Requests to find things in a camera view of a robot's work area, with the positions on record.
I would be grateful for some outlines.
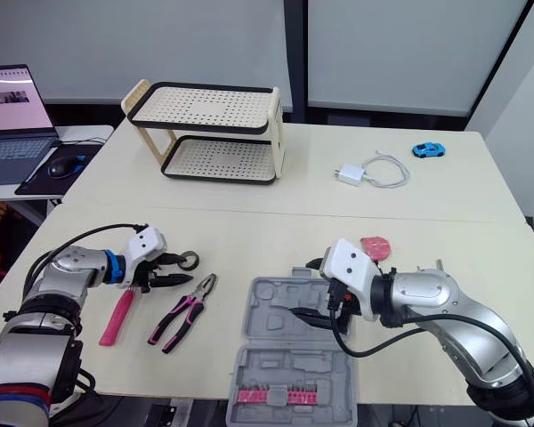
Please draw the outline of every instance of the laptop screen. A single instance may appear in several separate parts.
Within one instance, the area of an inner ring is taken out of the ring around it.
[[[52,127],[29,70],[0,69],[0,131]]]

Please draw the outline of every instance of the mouse pad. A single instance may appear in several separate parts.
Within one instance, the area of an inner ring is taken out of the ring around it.
[[[39,166],[36,173],[34,173],[29,179],[25,180],[14,191],[18,195],[23,194],[51,194],[52,196],[60,196],[67,192],[71,184],[79,177],[79,175],[85,170],[83,168],[77,173],[66,178],[54,179],[47,174],[47,168],[50,163],[56,158],[67,156],[85,156],[85,167],[89,164],[91,159],[101,149],[101,144],[76,144],[76,145],[62,145],[56,149],[45,163]]]

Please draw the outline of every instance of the pliers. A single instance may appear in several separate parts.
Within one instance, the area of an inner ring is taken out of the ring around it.
[[[150,335],[148,343],[150,345],[156,344],[168,325],[170,325],[180,313],[190,307],[190,311],[188,311],[186,319],[182,326],[180,326],[178,332],[162,348],[162,352],[165,354],[172,351],[178,342],[180,342],[180,340],[188,333],[198,315],[204,310],[204,300],[214,289],[216,281],[217,276],[215,274],[210,274],[198,284],[194,292],[184,295],[176,306],[166,314],[160,322],[158,322],[157,327],[154,328],[154,331],[152,331],[152,334]]]

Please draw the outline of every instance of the white charger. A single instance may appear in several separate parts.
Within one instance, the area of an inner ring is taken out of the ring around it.
[[[339,181],[358,186],[364,178],[364,169],[355,165],[343,164],[340,170],[335,170],[335,175]]]
[[[347,184],[355,185],[357,187],[360,186],[360,183],[363,180],[367,180],[370,184],[372,184],[374,187],[378,187],[379,189],[396,189],[402,185],[405,185],[409,181],[409,170],[401,163],[400,160],[389,154],[382,154],[379,151],[376,151],[376,154],[377,156],[369,158],[360,166],[348,165],[346,163],[343,164],[340,170],[335,170],[336,178],[339,181],[346,182]],[[378,181],[376,178],[368,175],[366,173],[368,165],[376,162],[377,160],[382,160],[398,166],[401,172],[401,179],[396,182],[386,183]]]

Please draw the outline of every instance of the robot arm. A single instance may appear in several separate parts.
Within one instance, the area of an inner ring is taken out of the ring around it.
[[[449,314],[476,320],[500,332],[528,363],[505,321],[466,296],[449,274],[442,270],[382,274],[362,251],[341,239],[327,250],[320,275],[331,283],[330,305],[340,302],[332,301],[333,286],[342,287],[342,294],[347,288],[357,296],[364,319],[380,317],[386,327],[402,326],[411,319],[435,335],[465,377],[473,402],[490,411],[500,425],[525,426],[524,420],[534,416],[534,399],[521,367],[495,335],[452,319],[418,321]],[[336,294],[340,299],[341,292]]]
[[[69,397],[76,384],[83,347],[76,337],[88,289],[128,287],[141,262],[165,251],[162,234],[147,227],[119,255],[70,246],[45,267],[0,334],[0,425],[48,424],[50,404]]]

